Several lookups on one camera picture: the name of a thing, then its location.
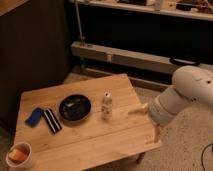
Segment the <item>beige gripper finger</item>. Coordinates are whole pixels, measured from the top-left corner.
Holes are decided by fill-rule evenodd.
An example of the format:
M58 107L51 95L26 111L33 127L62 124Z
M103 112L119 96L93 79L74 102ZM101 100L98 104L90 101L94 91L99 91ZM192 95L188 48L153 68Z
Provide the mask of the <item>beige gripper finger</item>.
M139 114L145 115L148 111L148 107L149 107L149 105L147 103L143 103L139 107L130 110L129 114L139 113Z
M154 125L154 143L157 143L160 138L161 125Z

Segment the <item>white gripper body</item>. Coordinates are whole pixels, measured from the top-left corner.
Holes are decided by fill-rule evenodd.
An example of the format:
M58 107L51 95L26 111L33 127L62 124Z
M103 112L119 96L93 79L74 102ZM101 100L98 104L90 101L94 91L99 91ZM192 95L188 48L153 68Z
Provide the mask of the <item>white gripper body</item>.
M149 104L149 116L159 125L168 125L191 102L170 85Z

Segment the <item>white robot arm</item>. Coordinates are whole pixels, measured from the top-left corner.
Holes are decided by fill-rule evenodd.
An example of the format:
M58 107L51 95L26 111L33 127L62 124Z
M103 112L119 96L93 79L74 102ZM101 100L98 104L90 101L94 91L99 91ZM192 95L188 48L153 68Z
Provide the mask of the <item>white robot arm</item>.
M141 103L128 112L147 115L155 127L170 124L185 108L199 102L213 110L213 72L195 66L183 66L174 71L172 83L150 103Z

